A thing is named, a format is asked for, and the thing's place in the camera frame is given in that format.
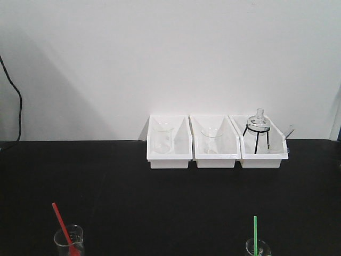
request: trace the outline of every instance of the white wall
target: white wall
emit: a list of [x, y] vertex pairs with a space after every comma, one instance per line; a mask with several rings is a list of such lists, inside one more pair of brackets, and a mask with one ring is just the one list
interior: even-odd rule
[[[283, 130], [294, 124], [292, 138], [330, 136], [339, 0], [10, 0], [0, 12], [23, 140], [136, 140], [150, 114], [257, 107]], [[2, 119], [13, 120], [13, 102], [0, 105]], [[0, 126], [15, 139], [12, 123]]]

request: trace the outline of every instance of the stand leg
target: stand leg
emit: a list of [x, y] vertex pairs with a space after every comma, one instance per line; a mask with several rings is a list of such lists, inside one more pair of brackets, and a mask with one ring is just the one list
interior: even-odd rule
[[270, 150], [270, 144], [269, 144], [269, 131], [266, 132], [266, 141], [267, 141], [267, 149]]
[[245, 130], [244, 130], [244, 132], [243, 132], [243, 136], [245, 135], [245, 133], [246, 133], [246, 130], [247, 130], [247, 126], [245, 127]]
[[259, 139], [259, 132], [257, 132], [256, 147], [255, 147], [255, 154], [257, 153], [258, 139]]

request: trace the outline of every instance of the white plastic bin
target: white plastic bin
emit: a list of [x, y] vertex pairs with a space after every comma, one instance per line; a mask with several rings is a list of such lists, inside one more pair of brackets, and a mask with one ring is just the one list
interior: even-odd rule
[[[170, 146], [169, 150], [157, 148], [156, 140], [159, 139], [170, 140], [170, 143], [166, 142], [166, 147]], [[188, 116], [149, 116], [147, 160], [150, 167], [185, 169], [192, 159], [192, 135]]]
[[269, 144], [267, 148], [266, 133], [259, 135], [257, 153], [254, 154], [256, 136], [248, 130], [243, 136], [247, 119], [250, 116], [229, 116], [240, 138], [241, 166], [243, 168], [279, 168], [282, 159], [288, 159], [287, 142], [283, 133], [270, 121]]
[[[194, 135], [194, 160], [198, 168], [233, 168], [240, 159], [239, 138], [227, 116], [190, 116]], [[212, 153], [205, 149], [207, 129], [221, 134]]]

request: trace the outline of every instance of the glass beaker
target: glass beaker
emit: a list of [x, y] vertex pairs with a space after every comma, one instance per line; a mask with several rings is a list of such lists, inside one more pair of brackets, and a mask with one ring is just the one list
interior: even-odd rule
[[159, 123], [159, 125], [157, 127], [154, 127], [153, 130], [154, 151], [160, 154], [170, 152], [173, 144], [172, 142], [173, 127], [171, 127], [168, 123]]
[[66, 230], [69, 233], [72, 244], [68, 244], [62, 229], [59, 229], [54, 235], [54, 242], [57, 245], [59, 256], [72, 256], [70, 249], [73, 246], [74, 249], [79, 252], [75, 255], [84, 256], [83, 246], [83, 230], [78, 225], [67, 225]]
[[[257, 256], [271, 256], [270, 247], [262, 240], [257, 240]], [[254, 256], [254, 239], [250, 238], [245, 243], [245, 256]]]
[[219, 154], [222, 147], [223, 131], [217, 128], [205, 128], [201, 130], [203, 135], [203, 148], [205, 154]]

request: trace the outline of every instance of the red stirring rod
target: red stirring rod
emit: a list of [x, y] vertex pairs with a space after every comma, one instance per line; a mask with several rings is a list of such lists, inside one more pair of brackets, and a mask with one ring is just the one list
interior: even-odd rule
[[[58, 210], [58, 207], [57, 207], [56, 203], [52, 203], [52, 208], [53, 208], [53, 210], [55, 212], [55, 215], [57, 216], [57, 219], [59, 221], [60, 226], [62, 227], [62, 230], [63, 230], [63, 233], [65, 235], [66, 241], [68, 242], [69, 245], [71, 245], [72, 241], [70, 239], [68, 231], [66, 230], [65, 224], [63, 222], [62, 216], [60, 215], [60, 212]], [[73, 245], [70, 246], [70, 254], [71, 254], [71, 256], [80, 256], [79, 251]]]

